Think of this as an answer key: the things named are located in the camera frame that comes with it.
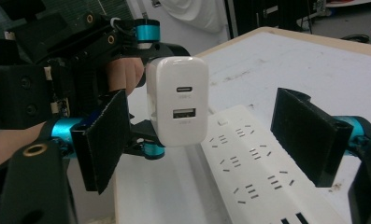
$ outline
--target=table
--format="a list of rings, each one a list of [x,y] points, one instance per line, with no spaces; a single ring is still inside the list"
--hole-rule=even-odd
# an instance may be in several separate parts
[[[209,100],[217,111],[247,105],[269,129],[280,86],[309,94],[331,115],[371,121],[370,45],[264,27],[197,56],[210,67]],[[146,102],[145,88],[129,97],[138,121],[148,117]],[[342,206],[356,168],[341,176],[342,188],[321,195]],[[231,223],[210,172],[200,146],[167,148],[158,161],[123,155],[114,175],[117,221]],[[349,220],[346,208],[337,211]]]

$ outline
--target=usb-a port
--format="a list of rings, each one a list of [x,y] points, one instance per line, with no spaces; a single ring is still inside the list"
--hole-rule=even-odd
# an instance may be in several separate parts
[[[196,108],[173,110],[173,119],[196,117]]]
[[[187,91],[192,91],[192,87],[178,87],[177,92],[187,92]]]

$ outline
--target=hand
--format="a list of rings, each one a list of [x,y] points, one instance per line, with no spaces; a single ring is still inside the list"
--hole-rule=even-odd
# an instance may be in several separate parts
[[[106,66],[108,90],[126,89],[127,95],[133,92],[144,73],[144,64],[139,58],[121,58]]]

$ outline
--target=power outlet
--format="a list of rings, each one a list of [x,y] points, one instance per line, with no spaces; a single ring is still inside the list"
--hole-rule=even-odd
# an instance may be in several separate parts
[[[202,148],[233,223],[345,223],[245,106],[210,116]]]

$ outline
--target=usb wall charger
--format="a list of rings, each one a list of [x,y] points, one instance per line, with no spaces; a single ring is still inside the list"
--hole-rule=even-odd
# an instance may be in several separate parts
[[[202,142],[207,134],[208,66],[194,57],[147,64],[150,121],[165,147]]]

